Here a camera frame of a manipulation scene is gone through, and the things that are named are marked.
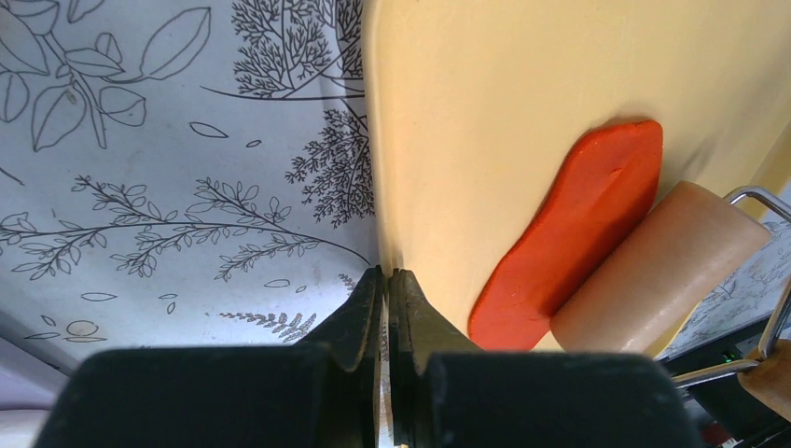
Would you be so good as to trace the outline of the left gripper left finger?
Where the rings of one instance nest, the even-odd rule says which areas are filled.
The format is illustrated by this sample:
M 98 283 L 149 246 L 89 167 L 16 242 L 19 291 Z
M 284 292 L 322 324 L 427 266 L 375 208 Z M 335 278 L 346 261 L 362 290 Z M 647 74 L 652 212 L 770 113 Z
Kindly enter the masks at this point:
M 104 351 L 58 397 L 38 447 L 374 447 L 383 275 L 291 345 Z

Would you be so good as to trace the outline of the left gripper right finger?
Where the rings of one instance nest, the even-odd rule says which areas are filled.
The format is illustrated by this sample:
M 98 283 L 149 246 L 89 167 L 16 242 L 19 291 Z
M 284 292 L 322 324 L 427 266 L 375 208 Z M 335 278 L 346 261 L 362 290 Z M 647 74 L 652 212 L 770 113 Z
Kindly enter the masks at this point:
M 409 447 L 698 447 L 666 371 L 641 355 L 487 352 L 388 283 L 394 440 Z

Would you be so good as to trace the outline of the wooden dough roller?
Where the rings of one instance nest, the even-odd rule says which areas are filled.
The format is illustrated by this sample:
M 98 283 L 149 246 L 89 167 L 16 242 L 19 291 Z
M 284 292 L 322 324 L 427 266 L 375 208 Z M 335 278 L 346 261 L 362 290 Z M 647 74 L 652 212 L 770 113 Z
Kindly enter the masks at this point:
M 724 197 L 678 182 L 550 321 L 566 352 L 655 356 L 701 300 L 771 238 L 737 207 L 751 198 L 783 219 L 788 203 L 757 186 Z

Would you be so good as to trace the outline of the red dough ball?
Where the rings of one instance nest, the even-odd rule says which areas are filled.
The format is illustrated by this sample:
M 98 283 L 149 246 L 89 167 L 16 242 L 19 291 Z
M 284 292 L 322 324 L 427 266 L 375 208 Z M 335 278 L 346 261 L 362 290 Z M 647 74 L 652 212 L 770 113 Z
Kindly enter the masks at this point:
M 469 339 L 486 350 L 533 349 L 551 318 L 651 209 L 662 157 L 663 129 L 653 119 L 580 137 L 479 293 Z

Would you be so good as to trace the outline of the yellow tray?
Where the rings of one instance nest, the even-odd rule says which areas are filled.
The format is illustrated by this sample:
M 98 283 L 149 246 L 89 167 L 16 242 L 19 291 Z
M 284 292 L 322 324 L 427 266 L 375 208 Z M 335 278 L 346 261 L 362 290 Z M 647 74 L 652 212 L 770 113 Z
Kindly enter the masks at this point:
M 368 1 L 363 42 L 381 263 L 458 330 L 587 131 L 658 121 L 661 192 L 787 141 L 786 1 Z

